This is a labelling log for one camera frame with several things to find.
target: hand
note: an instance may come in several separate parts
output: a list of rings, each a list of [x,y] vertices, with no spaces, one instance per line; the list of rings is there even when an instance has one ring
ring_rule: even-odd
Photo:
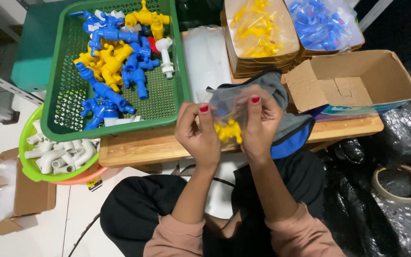
[[[200,128],[195,121],[196,116],[199,116]],[[213,168],[215,171],[220,161],[220,139],[213,126],[208,104],[182,104],[175,127],[175,138],[196,159],[198,168]]]
[[[241,148],[249,162],[262,163],[271,159],[272,139],[283,112],[273,97],[267,99],[262,100],[257,94],[248,98],[248,118],[242,133]]]

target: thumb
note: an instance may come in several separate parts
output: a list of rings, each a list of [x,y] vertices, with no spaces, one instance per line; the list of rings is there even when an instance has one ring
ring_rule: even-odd
[[[213,126],[212,111],[208,104],[199,105],[198,116],[203,133],[216,133],[215,127]]]
[[[261,124],[261,113],[263,107],[261,105],[261,98],[259,95],[251,95],[248,98],[248,125]]]

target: microfiber towel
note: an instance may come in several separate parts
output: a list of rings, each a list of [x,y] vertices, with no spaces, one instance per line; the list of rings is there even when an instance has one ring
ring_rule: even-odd
[[[288,106],[288,92],[281,83],[282,71],[271,69],[263,71],[242,84],[222,84],[217,89],[230,88],[248,84],[268,85],[275,88],[273,93],[283,112]],[[312,132],[315,119],[310,114],[283,114],[279,127],[272,140],[272,159],[280,159],[289,156],[300,149]]]

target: green perforated tray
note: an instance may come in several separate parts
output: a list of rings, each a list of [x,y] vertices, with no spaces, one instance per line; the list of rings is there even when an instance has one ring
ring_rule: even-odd
[[[94,13],[95,9],[100,9],[108,13],[112,10],[121,10],[128,14],[141,8],[142,4],[136,0],[93,0],[76,3],[63,10],[58,25],[54,59],[41,120],[42,132],[46,137],[57,142],[66,142],[175,122],[181,103],[190,100],[175,0],[148,0],[147,8],[150,11],[172,17],[171,24],[164,27],[164,36],[170,37],[173,41],[169,55],[171,62],[174,63],[174,77],[167,79],[161,72],[161,67],[145,71],[148,90],[146,100],[139,100],[135,86],[131,86],[130,89],[122,87],[122,95],[136,109],[136,115],[142,116],[145,121],[82,131],[92,115],[85,118],[80,116],[83,111],[81,102],[92,98],[94,93],[89,83],[79,76],[73,60],[80,53],[87,51],[89,34],[83,31],[83,18],[70,17],[69,13],[82,10]],[[152,58],[162,62],[161,55],[152,54]],[[128,117],[129,114],[122,115],[122,118]]]

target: white tiled floor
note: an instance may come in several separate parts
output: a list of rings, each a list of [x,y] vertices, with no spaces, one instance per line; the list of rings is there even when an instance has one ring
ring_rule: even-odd
[[[0,93],[0,99],[8,103],[10,99],[6,94]],[[20,97],[15,97],[12,108],[20,111],[20,120],[13,125],[4,126],[0,123],[0,153],[18,147],[23,126],[37,107]],[[193,163],[194,160],[163,163],[163,174],[170,174],[177,165],[183,169]],[[242,154],[224,155],[216,177],[234,183],[232,172],[244,163]],[[28,229],[0,236],[0,256],[68,256],[86,226],[100,212],[102,203],[113,187],[129,176],[145,175],[146,173],[130,167],[111,169],[102,176],[103,186],[94,192],[90,192],[86,185],[57,186],[57,204],[53,210],[25,218],[23,222],[32,226]],[[229,218],[232,214],[231,190],[232,187],[214,181],[209,192],[206,211],[220,218]],[[83,237],[73,254],[73,257],[94,256],[123,256],[102,232],[99,219]]]

